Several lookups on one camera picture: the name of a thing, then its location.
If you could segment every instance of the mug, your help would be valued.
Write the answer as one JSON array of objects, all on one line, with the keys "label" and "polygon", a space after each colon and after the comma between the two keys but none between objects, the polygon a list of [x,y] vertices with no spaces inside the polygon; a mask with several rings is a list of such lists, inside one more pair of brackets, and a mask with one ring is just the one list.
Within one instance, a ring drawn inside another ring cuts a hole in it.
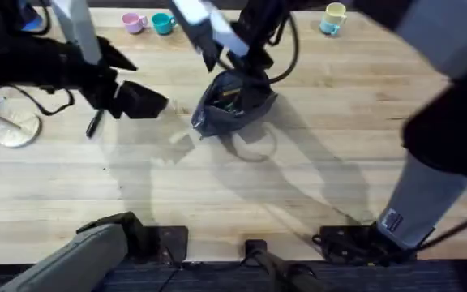
[{"label": "mug", "polygon": [[169,16],[165,13],[156,13],[152,17],[152,26],[158,34],[168,35],[172,32],[172,28],[176,25],[174,17]]},{"label": "mug", "polygon": [[320,22],[320,30],[331,36],[336,35],[340,25],[347,19],[346,11],[345,6],[339,2],[329,4]]},{"label": "mug", "polygon": [[122,22],[129,33],[135,34],[141,32],[147,27],[147,17],[137,13],[126,13],[122,16]]}]

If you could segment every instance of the pink mug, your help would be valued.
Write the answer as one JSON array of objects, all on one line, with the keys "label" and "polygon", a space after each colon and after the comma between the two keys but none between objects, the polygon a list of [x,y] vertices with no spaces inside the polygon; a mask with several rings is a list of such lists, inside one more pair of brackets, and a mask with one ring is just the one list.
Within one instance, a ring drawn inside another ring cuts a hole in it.
[{"label": "pink mug", "polygon": [[147,17],[137,13],[126,13],[122,16],[122,22],[129,33],[138,33],[147,27]]}]

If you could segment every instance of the blue mug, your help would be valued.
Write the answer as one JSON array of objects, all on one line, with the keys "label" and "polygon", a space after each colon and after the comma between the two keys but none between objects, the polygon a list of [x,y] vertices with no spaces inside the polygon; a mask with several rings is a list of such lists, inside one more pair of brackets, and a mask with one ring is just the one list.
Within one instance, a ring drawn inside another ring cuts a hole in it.
[{"label": "blue mug", "polygon": [[176,20],[165,13],[156,13],[152,17],[152,25],[159,35],[164,36],[172,32],[172,28],[176,25]]},{"label": "blue mug", "polygon": [[338,24],[331,24],[324,19],[320,22],[320,30],[325,34],[334,36],[338,33],[338,29],[340,29]]}]

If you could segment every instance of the cable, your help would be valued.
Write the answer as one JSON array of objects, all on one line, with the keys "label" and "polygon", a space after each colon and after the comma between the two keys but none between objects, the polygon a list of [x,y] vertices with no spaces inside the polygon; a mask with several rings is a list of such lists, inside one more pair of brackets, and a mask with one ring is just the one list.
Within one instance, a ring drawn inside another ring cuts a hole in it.
[{"label": "cable", "polygon": [[75,98],[73,97],[73,93],[71,93],[69,90],[65,89],[64,90],[66,91],[66,93],[68,94],[68,102],[65,104],[65,105],[61,105],[58,109],[56,109],[55,111],[53,112],[50,112],[49,110],[45,109],[40,103],[39,101],[37,101],[35,98],[33,98],[30,93],[24,91],[23,89],[21,88],[18,88],[17,86],[13,85],[13,84],[9,84],[7,85],[9,87],[12,87],[14,89],[16,89],[17,91],[21,92],[21,94],[23,94],[24,96],[28,97],[30,99],[30,101],[33,102],[34,105],[36,105],[36,107],[39,109],[39,111],[41,112],[41,114],[47,116],[47,117],[51,117],[55,114],[58,114],[60,112],[62,112],[65,108],[67,107],[70,107],[72,105],[75,104]]},{"label": "cable", "polygon": [[158,289],[158,292],[163,292],[163,290],[165,289],[165,287],[170,283],[170,281],[172,280],[172,278],[174,278],[174,276],[176,276],[176,274],[178,274],[178,272],[181,271],[181,269],[175,269],[171,274],[170,276],[167,278],[167,280],[165,280],[165,282],[163,283],[163,285],[161,285],[160,289]]},{"label": "cable", "polygon": [[415,249],[414,252],[424,251],[424,250],[426,250],[426,249],[428,249],[430,247],[433,247],[434,245],[437,245],[437,244],[443,242],[444,240],[446,240],[448,238],[451,238],[455,234],[458,234],[461,231],[466,230],[466,229],[467,229],[467,221],[464,221],[464,222],[460,223],[459,225],[457,225],[457,226],[451,228],[450,230],[446,231],[445,233],[441,234],[439,237],[434,238],[431,241],[422,244],[419,248]]},{"label": "cable", "polygon": [[[211,268],[212,271],[214,272],[228,272],[228,271],[234,271],[238,268],[241,268],[241,267],[247,267],[247,268],[261,268],[260,264],[259,265],[249,265],[249,264],[246,264],[246,262],[252,258],[255,258],[255,256],[257,256],[261,251],[258,251],[258,250],[255,250],[251,253],[249,253],[248,255],[246,255],[244,257],[244,259],[242,259],[240,262],[238,263],[233,263],[233,264],[228,264],[224,267],[220,267],[220,268]],[[197,268],[200,268],[200,267],[207,267],[207,266],[212,266],[211,264],[206,264],[206,263],[198,263],[198,264],[194,264],[193,269],[197,269]],[[189,266],[188,265],[183,265],[183,269],[185,270],[189,270],[188,268]]]},{"label": "cable", "polygon": [[294,17],[291,14],[291,11],[289,9],[286,9],[286,17],[289,19],[289,26],[291,27],[291,34],[293,36],[293,57],[291,59],[291,63],[289,64],[288,68],[280,75],[277,77],[268,79],[268,80],[262,80],[262,79],[256,79],[253,78],[246,73],[243,73],[239,70],[235,70],[232,67],[228,66],[225,62],[223,62],[221,59],[217,60],[217,64],[229,72],[232,75],[237,76],[239,79],[242,79],[243,81],[249,83],[249,84],[259,84],[259,85],[268,85],[268,84],[274,84],[279,81],[282,81],[284,78],[288,77],[291,72],[295,69],[298,63],[298,55],[300,54],[300,44],[298,40],[298,29],[297,29],[297,24],[295,23]]},{"label": "cable", "polygon": [[318,276],[316,276],[316,273],[315,271],[313,271],[313,268],[308,266],[307,264],[301,264],[301,263],[294,263],[294,264],[291,264],[289,267],[288,267],[288,271],[286,273],[286,277],[289,278],[291,276],[293,276],[294,274],[296,273],[301,273],[303,272],[303,270],[306,270],[307,273],[309,273],[311,276],[313,276],[314,278],[318,279]]}]

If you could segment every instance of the white lamp base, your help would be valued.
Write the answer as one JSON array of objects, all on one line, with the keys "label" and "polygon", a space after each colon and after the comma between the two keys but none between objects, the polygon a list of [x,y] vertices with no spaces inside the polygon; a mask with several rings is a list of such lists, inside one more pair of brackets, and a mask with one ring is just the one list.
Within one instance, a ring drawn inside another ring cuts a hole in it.
[{"label": "white lamp base", "polygon": [[21,127],[21,131],[0,125],[0,144],[8,148],[29,145],[41,132],[41,120],[32,113],[14,113],[7,118]]}]

